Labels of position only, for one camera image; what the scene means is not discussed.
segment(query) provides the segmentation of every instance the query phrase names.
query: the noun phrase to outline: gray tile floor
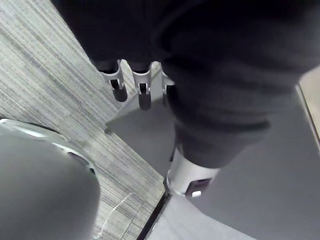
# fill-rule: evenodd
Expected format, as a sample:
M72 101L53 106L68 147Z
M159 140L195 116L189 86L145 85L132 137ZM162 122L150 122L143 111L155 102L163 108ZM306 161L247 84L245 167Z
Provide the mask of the gray tile floor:
M0 115L57 129L95 161L101 240L135 240L163 193L162 177L104 134L122 106L48 0L0 1Z

